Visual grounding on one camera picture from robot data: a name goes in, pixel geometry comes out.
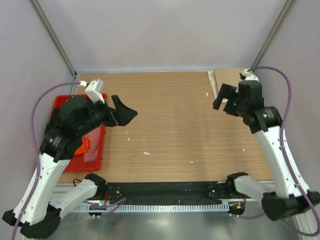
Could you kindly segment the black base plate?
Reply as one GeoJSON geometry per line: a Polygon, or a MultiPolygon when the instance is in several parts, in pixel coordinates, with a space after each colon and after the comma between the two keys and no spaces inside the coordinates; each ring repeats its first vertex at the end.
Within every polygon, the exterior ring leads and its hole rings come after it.
{"type": "Polygon", "coordinates": [[[224,181],[110,182],[91,200],[108,200],[114,204],[126,198],[126,205],[197,206],[219,205],[222,200],[244,197],[241,193],[231,193],[224,181]]]}

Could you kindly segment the right aluminium frame post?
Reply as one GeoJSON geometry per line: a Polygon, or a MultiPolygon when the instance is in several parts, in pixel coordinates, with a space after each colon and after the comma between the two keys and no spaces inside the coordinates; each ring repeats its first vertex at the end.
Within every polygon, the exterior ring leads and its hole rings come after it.
{"type": "Polygon", "coordinates": [[[279,14],[277,15],[270,31],[268,32],[262,46],[260,47],[257,56],[255,57],[251,68],[256,68],[261,60],[263,59],[264,55],[266,54],[267,50],[270,48],[273,40],[277,36],[278,32],[280,31],[282,25],[284,24],[286,18],[290,14],[291,10],[293,9],[294,5],[296,4],[297,0],[286,0],[284,2],[283,7],[281,8],[279,14]]]}

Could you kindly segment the orange t shirt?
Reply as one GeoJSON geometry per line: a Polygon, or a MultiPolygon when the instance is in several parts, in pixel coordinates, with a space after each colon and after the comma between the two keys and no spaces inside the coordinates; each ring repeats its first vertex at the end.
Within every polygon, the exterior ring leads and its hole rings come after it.
{"type": "Polygon", "coordinates": [[[90,148],[90,141],[87,137],[83,136],[81,140],[82,140],[82,145],[74,153],[76,156],[85,154],[90,148]]]}

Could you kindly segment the pink t shirt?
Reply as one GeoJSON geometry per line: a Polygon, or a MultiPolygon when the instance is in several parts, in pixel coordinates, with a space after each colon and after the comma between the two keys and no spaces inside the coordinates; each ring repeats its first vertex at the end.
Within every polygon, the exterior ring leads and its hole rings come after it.
{"type": "Polygon", "coordinates": [[[102,139],[101,134],[105,132],[105,126],[101,125],[96,129],[92,130],[84,136],[88,140],[89,147],[86,152],[83,154],[83,159],[85,163],[96,162],[98,159],[98,150],[100,140],[102,139]]]}

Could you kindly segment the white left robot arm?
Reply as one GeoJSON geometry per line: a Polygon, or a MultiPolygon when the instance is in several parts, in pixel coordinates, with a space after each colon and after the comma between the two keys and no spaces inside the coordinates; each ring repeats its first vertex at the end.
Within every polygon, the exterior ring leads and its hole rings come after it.
{"type": "Polygon", "coordinates": [[[72,190],[51,199],[61,174],[83,144],[83,136],[100,126],[126,126],[138,115],[117,95],[111,98],[114,107],[104,100],[93,102],[82,95],[70,96],[53,110],[40,148],[36,149],[38,164],[32,180],[17,207],[3,214],[3,221],[20,227],[21,234],[29,239],[46,239],[78,204],[105,196],[106,180],[90,173],[72,190]]]}

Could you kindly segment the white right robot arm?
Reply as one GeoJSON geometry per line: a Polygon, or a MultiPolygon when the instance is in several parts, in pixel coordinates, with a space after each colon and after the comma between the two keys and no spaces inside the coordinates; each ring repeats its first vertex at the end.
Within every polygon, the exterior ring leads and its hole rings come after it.
{"type": "Polygon", "coordinates": [[[262,85],[257,80],[243,80],[238,86],[222,84],[213,108],[218,110],[223,99],[224,111],[241,117],[256,137],[268,160],[274,187],[254,180],[245,172],[227,176],[225,192],[231,198],[244,194],[262,206],[266,216],[277,221],[302,214],[320,202],[320,194],[310,190],[293,159],[285,136],[281,136],[282,118],[274,106],[265,106],[262,85]]]}

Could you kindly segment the aluminium frame post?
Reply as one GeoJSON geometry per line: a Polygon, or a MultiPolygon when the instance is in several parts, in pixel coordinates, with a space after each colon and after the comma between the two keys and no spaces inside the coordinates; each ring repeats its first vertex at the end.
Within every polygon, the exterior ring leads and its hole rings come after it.
{"type": "Polygon", "coordinates": [[[60,40],[58,39],[58,36],[56,35],[49,19],[47,18],[43,8],[41,7],[38,0],[29,0],[29,3],[33,7],[36,15],[38,16],[41,24],[44,27],[44,30],[46,31],[47,35],[51,39],[54,47],[56,48],[58,54],[60,55],[62,61],[64,62],[65,66],[67,67],[68,71],[71,73],[72,77],[75,79],[77,76],[77,71],[73,67],[69,57],[67,56],[66,51],[64,50],[60,40]]]}
{"type": "Polygon", "coordinates": [[[283,7],[281,8],[279,14],[277,15],[270,31],[268,32],[262,46],[260,47],[257,56],[255,57],[251,68],[256,68],[261,60],[263,59],[264,55],[266,54],[267,50],[270,48],[273,40],[277,36],[278,32],[280,31],[282,25],[284,24],[286,18],[290,14],[291,10],[293,9],[294,5],[296,4],[297,0],[286,0],[284,2],[283,7]]]}

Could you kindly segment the black t shirt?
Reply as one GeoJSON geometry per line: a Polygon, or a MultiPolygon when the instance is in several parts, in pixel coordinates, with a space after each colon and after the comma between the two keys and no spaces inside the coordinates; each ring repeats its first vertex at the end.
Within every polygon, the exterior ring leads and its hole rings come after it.
{"type": "Polygon", "coordinates": [[[59,123],[60,123],[60,108],[54,108],[51,113],[50,120],[45,127],[44,134],[47,135],[51,131],[58,133],[59,132],[59,128],[58,128],[59,123]]]}

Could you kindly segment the red plastic bin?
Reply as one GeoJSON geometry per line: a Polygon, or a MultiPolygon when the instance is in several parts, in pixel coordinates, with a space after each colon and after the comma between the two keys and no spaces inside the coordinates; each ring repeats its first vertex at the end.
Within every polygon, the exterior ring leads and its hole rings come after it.
{"type": "Polygon", "coordinates": [[[74,155],[70,160],[69,164],[65,168],[64,172],[92,172],[100,169],[101,160],[102,160],[102,149],[105,136],[105,127],[104,133],[101,134],[101,140],[99,142],[97,160],[95,162],[84,162],[84,155],[74,155]]]}

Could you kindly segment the beige t shirt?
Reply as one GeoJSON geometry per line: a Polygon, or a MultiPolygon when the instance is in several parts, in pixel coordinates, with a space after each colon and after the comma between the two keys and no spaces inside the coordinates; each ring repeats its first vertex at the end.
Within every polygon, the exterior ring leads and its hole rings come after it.
{"type": "Polygon", "coordinates": [[[238,86],[238,82],[241,80],[240,73],[245,68],[219,68],[214,70],[215,79],[217,82],[218,92],[222,84],[228,84],[231,86],[238,86]]]}

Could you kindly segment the folded white t shirt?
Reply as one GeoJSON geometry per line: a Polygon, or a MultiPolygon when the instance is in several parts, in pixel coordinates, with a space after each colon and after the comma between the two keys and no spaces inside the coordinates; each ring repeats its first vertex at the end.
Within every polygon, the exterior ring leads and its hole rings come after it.
{"type": "Polygon", "coordinates": [[[213,91],[213,96],[216,99],[218,96],[218,85],[217,85],[217,81],[216,81],[216,77],[215,77],[215,71],[214,70],[210,70],[207,72],[208,75],[208,79],[213,91]]]}

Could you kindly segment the left aluminium frame post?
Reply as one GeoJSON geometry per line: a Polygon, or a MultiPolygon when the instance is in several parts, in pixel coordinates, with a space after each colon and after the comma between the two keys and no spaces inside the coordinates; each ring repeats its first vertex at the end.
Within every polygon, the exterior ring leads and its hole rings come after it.
{"type": "Polygon", "coordinates": [[[44,27],[44,30],[46,31],[47,35],[51,39],[54,47],[56,48],[58,54],[60,55],[62,61],[64,62],[65,66],[67,67],[68,71],[71,73],[72,77],[75,79],[77,76],[77,71],[73,67],[69,57],[67,56],[66,51],[64,50],[60,40],[58,39],[58,36],[56,35],[49,19],[47,18],[43,8],[41,7],[38,0],[29,0],[29,3],[33,7],[36,15],[38,16],[41,24],[44,27]]]}

